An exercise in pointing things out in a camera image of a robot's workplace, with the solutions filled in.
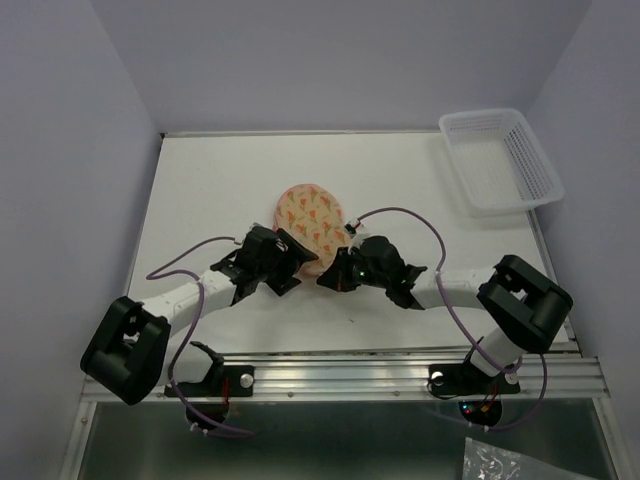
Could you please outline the floral mesh laundry bag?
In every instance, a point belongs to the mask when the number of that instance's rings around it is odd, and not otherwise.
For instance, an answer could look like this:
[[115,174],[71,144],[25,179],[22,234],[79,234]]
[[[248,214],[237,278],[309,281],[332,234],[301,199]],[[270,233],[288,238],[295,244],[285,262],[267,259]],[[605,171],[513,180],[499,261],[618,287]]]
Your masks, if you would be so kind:
[[329,191],[316,184],[299,184],[286,190],[276,204],[273,227],[283,229],[318,256],[301,269],[311,277],[323,274],[338,249],[350,243],[342,206]]

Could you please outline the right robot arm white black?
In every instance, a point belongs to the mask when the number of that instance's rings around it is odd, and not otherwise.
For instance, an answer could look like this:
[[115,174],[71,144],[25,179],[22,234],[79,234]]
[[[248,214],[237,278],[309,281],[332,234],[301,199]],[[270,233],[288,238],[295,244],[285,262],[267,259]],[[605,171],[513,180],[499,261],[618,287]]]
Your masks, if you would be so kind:
[[[445,308],[472,345],[460,366],[461,381],[472,390],[515,368],[525,354],[545,354],[574,305],[568,292],[519,256],[505,255],[488,269],[430,271],[406,263],[383,236],[339,248],[317,284],[341,293],[380,288],[403,309]],[[458,308],[487,312],[495,329],[475,339]]]

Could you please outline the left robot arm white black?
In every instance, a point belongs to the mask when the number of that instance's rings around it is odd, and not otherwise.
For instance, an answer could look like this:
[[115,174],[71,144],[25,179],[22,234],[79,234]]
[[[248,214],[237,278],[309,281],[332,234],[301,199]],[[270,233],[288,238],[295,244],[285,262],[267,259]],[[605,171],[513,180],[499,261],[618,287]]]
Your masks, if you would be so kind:
[[186,275],[189,281],[156,297],[122,296],[108,307],[80,360],[81,370],[128,405],[141,402],[156,386],[169,382],[173,335],[194,329],[199,320],[230,308],[266,284],[283,296],[301,283],[301,267],[318,256],[283,229],[254,224],[237,247],[207,270],[195,274],[156,269],[149,281]]

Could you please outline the clear plastic bag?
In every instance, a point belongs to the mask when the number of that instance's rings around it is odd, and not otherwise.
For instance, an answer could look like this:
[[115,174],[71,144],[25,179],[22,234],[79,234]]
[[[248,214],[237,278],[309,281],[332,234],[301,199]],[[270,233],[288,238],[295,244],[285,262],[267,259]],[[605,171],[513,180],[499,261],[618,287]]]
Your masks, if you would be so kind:
[[523,470],[522,456],[470,437],[465,439],[463,479],[516,480],[529,477]]

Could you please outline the white plastic basket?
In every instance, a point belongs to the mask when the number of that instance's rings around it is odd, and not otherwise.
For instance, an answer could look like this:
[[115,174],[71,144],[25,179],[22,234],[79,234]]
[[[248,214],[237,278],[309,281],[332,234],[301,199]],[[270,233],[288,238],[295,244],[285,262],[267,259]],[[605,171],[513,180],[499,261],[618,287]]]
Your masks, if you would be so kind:
[[527,212],[563,199],[560,177],[521,112],[452,113],[439,128],[474,215]]

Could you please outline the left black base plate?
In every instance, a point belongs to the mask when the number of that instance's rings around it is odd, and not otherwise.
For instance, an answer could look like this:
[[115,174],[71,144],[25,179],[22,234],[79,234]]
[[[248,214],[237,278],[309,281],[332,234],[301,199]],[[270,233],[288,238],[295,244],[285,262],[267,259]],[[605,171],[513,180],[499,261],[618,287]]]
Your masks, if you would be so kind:
[[191,398],[220,398],[227,402],[230,398],[249,398],[254,393],[254,373],[252,365],[232,365],[209,346],[199,341],[191,341],[186,348],[189,354],[201,353],[204,357],[194,363],[207,367],[204,376],[196,380],[179,382],[182,394]]

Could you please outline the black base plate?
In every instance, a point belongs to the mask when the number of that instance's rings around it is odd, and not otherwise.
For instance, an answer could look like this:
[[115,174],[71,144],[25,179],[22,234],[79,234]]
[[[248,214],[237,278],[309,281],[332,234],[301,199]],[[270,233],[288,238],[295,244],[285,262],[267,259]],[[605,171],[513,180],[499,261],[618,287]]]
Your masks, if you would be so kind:
[[521,391],[518,382],[509,383],[504,374],[488,376],[471,364],[431,364],[428,383],[438,397],[468,397],[497,393],[514,395]]
[[230,398],[249,398],[254,393],[254,373],[252,365],[232,365],[209,346],[199,341],[191,341],[186,348],[189,354],[201,353],[204,357],[194,363],[207,367],[204,376],[196,380],[179,382],[182,394],[191,398],[220,398],[227,402]]

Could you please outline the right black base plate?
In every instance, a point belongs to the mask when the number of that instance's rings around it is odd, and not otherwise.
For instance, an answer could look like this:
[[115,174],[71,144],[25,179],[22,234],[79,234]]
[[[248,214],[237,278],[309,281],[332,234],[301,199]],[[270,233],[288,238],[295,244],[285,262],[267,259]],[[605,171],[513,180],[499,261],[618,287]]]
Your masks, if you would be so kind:
[[504,374],[488,376],[471,364],[431,364],[428,383],[438,397],[468,397],[497,393],[514,395],[521,391],[518,382],[509,383]]

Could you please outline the aluminium mounting rail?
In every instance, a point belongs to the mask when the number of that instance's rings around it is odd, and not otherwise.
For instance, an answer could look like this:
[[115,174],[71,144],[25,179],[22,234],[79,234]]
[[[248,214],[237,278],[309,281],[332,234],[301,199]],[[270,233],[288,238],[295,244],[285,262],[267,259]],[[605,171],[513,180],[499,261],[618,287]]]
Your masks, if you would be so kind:
[[[421,401],[434,365],[462,361],[458,352],[372,355],[226,357],[225,366],[253,369],[253,394],[244,402]],[[547,399],[608,398],[600,363],[574,354],[546,356]]]

